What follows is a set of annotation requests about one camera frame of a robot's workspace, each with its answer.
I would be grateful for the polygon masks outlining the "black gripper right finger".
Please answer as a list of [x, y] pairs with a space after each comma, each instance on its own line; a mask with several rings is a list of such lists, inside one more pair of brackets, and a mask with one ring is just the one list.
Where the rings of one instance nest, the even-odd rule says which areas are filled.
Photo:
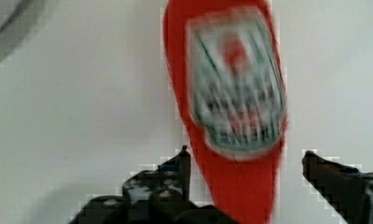
[[311, 150], [301, 162], [304, 178], [347, 224], [373, 224], [373, 172], [328, 161]]

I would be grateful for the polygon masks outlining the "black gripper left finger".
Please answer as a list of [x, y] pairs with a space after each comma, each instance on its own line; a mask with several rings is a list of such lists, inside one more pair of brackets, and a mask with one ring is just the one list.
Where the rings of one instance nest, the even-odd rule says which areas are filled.
[[89, 200], [69, 224], [238, 224], [213, 205], [189, 200], [191, 157], [187, 147], [143, 170], [122, 185], [122, 193]]

